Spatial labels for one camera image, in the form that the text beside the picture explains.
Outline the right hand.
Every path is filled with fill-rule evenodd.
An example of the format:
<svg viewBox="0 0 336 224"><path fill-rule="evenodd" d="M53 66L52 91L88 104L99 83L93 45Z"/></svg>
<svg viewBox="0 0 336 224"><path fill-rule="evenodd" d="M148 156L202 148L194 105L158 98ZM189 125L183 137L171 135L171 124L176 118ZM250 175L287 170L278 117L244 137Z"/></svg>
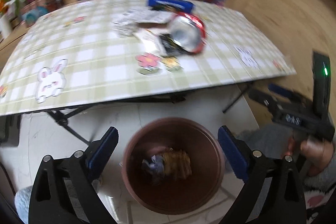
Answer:
<svg viewBox="0 0 336 224"><path fill-rule="evenodd" d="M285 154L293 155L294 151L298 151L311 162L307 171L308 175L317 176L330 164L334 156L334 144L327 140L319 141L315 139L307 139L299 143L291 136Z"/></svg>

